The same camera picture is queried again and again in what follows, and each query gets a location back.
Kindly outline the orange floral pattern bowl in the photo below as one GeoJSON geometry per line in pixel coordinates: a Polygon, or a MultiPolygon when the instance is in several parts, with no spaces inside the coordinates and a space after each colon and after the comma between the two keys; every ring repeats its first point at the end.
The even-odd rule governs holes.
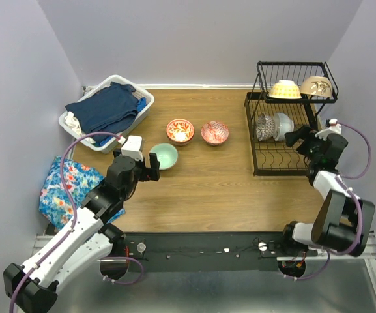
{"type": "Polygon", "coordinates": [[[193,136],[195,134],[195,129],[193,124],[185,119],[174,119],[170,121],[166,126],[166,135],[176,136],[177,134],[185,133],[188,136],[193,136]]]}

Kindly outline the blue zigzag pattern bowl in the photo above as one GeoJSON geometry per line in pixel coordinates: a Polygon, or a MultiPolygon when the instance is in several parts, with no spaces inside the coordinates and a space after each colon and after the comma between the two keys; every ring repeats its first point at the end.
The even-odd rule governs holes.
{"type": "Polygon", "coordinates": [[[212,146],[225,143],[229,137],[229,128],[222,122],[209,121],[201,127],[201,137],[212,146]]]}

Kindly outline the beige bowl brown leaf pattern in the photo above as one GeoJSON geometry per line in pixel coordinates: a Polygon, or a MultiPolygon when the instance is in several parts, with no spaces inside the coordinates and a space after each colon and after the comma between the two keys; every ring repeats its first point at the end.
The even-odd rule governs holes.
{"type": "Polygon", "coordinates": [[[310,76],[300,86],[300,93],[309,96],[330,98],[332,96],[332,84],[323,76],[310,76]]]}

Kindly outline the celadon green bowl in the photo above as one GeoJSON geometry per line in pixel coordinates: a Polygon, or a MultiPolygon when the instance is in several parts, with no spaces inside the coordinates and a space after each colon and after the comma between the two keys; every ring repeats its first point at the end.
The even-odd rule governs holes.
{"type": "Polygon", "coordinates": [[[160,163],[160,170],[168,170],[172,168],[179,157],[177,149],[169,143],[159,143],[152,147],[151,153],[155,153],[160,163]]]}

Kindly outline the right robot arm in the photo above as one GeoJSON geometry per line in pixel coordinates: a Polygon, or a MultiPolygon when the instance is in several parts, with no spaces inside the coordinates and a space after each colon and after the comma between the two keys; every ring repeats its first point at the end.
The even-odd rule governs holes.
{"type": "Polygon", "coordinates": [[[302,141],[296,150],[309,160],[306,177],[324,200],[315,222],[292,221],[284,227],[278,242],[280,250],[288,256],[296,254],[302,245],[353,257],[365,250],[375,206],[347,187],[337,169],[348,146],[340,127],[336,124],[317,132],[303,126],[285,134],[289,147],[302,141]]]}

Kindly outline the brown lattice pattern bowl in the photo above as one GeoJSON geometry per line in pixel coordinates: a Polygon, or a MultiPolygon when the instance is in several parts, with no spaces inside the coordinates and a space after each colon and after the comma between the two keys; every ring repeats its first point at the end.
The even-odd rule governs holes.
{"type": "Polygon", "coordinates": [[[257,139],[261,141],[265,141],[273,137],[276,126],[273,118],[267,114],[260,114],[257,121],[256,121],[256,135],[257,139]]]}

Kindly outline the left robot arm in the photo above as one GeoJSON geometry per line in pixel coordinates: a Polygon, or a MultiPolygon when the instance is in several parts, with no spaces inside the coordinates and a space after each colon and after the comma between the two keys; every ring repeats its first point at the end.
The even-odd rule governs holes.
{"type": "Polygon", "coordinates": [[[92,263],[123,252],[123,233],[110,223],[136,186],[158,181],[156,153],[145,165],[141,151],[120,149],[114,154],[106,177],[82,201],[73,217],[36,254],[21,265],[11,263],[3,272],[9,310],[48,312],[62,289],[92,263]]]}

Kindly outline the white ribbed bowl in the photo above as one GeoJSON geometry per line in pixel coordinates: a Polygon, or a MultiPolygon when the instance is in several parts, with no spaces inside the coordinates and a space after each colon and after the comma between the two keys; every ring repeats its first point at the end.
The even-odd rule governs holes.
{"type": "Polygon", "coordinates": [[[273,115],[273,120],[275,123],[275,131],[273,135],[275,141],[284,141],[285,135],[295,129],[293,120],[284,113],[276,112],[273,115]]]}

